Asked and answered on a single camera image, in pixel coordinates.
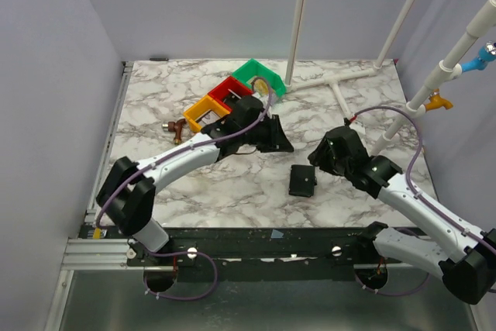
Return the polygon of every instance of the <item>white wall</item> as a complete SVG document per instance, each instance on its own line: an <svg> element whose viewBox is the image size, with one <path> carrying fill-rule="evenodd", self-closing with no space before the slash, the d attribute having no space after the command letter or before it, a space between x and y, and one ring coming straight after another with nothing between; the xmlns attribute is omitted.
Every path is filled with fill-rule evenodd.
<svg viewBox="0 0 496 331"><path fill-rule="evenodd" d="M0 0L0 326L43 329L122 65L89 0Z"/></svg>
<svg viewBox="0 0 496 331"><path fill-rule="evenodd" d="M487 0L433 0L407 49L398 71L407 98L422 85L436 61L443 59L468 22ZM476 43L463 61L471 60L496 29ZM462 217L489 230L496 227L496 65L445 83L441 93L454 108L430 112L421 121L426 157L439 199ZM490 307L496 295L487 295ZM493 318L496 329L496 316Z"/></svg>
<svg viewBox="0 0 496 331"><path fill-rule="evenodd" d="M298 58L375 58L405 0L308 0ZM91 0L123 59L287 58L295 0ZM389 57L429 5L418 0Z"/></svg>

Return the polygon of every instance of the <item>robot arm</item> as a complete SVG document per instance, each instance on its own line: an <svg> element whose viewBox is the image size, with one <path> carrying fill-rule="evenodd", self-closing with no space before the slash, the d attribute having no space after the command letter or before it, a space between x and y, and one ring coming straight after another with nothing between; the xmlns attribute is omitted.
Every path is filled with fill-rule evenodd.
<svg viewBox="0 0 496 331"><path fill-rule="evenodd" d="M397 209L432 239L419 240L385 224L374 223L367 233L380 256L429 272L442 279L456 297L470 304L477 304L496 282L496 257L466 235L470 231L496 247L496 230L484 233L423 194L442 213L457 221L465 233L455 229L417 198L422 190L415 184L415 190L410 190L397 164L381 155L369 157L358 134L350 127L328 131L308 159L324 172L344 176L355 188Z"/></svg>
<svg viewBox="0 0 496 331"><path fill-rule="evenodd" d="M278 116L265 116L247 132L230 136L253 123L263 110L260 100L244 96L234 105L230 114L205 126L200 133L179 147L137 162L132 162L128 157L118 159L97 195L97 203L103 206L129 176L149 168L117 194L105 213L123 235L132 236L152 252L159 251L169 241L169 236L152 218L153 200L171 182L234 154L243 144L254 145L262 153L294 151L284 135ZM195 147L195 144L212 139L219 141ZM183 148L190 149L157 164L158 160Z"/></svg>

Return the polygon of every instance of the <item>plastic bin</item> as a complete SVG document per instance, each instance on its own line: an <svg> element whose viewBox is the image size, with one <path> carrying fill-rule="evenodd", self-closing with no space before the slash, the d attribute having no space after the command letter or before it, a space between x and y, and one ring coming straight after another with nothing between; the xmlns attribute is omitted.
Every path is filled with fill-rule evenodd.
<svg viewBox="0 0 496 331"><path fill-rule="evenodd" d="M284 85L281 77L274 73L271 69L266 68L257 60L253 58L246 62L242 67L232 73L238 81L243 83L248 88L250 87L250 79L255 76L261 76L267 79L270 86L278 97L286 93L286 86Z"/></svg>
<svg viewBox="0 0 496 331"><path fill-rule="evenodd" d="M233 109L234 103L243 96L252 95L253 92L248 87L233 77L228 77L217 87L212 89L208 95L215 99L220 105L228 109Z"/></svg>
<svg viewBox="0 0 496 331"><path fill-rule="evenodd" d="M230 111L218 103L212 97L206 95L188 110L186 110L183 115L188 121L191 131L197 133L202 130L202 125L200 119L203 118L209 112L214 112L219 118L227 116Z"/></svg>

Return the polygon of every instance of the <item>marble surface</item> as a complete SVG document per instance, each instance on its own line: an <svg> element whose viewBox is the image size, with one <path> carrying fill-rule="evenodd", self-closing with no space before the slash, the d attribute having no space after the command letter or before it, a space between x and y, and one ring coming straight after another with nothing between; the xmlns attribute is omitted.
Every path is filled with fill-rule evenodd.
<svg viewBox="0 0 496 331"><path fill-rule="evenodd" d="M179 119L182 112L240 67L244 60L176 60L166 63L135 62L126 92L111 163L123 156L131 160L152 157L172 148L173 134L163 122ZM284 76L284 61L260 60ZM307 81L324 74L357 71L370 61L297 62L294 79ZM340 85L352 111L372 105L405 102L394 65L387 61L374 77ZM390 226L411 226L403 215L358 191L345 178L317 171L318 185L311 198L288 194L292 164L306 160L324 133L343 123L343 114L329 87L286 94L274 106L294 153L253 153L231 156L203 167L170 184L156 196L153 216L164 226L197 227L339 227L367 226L382 221ZM394 113L374 112L360 117L370 149ZM405 126L401 139L383 152L406 168L414 153L413 129ZM191 133L185 131L185 138ZM434 195L425 161L420 158L412 178ZM110 223L105 217L104 223Z"/></svg>

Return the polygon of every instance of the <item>yellow faucet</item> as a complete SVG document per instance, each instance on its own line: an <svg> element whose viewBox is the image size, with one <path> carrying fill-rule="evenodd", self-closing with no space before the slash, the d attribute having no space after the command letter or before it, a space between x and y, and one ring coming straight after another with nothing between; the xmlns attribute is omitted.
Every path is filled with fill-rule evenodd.
<svg viewBox="0 0 496 331"><path fill-rule="evenodd" d="M429 104L424 104L425 110L428 112L429 110L439 109L441 106L446 110L450 110L453 107L453 104L441 97L439 93L439 89L436 89L429 97Z"/></svg>

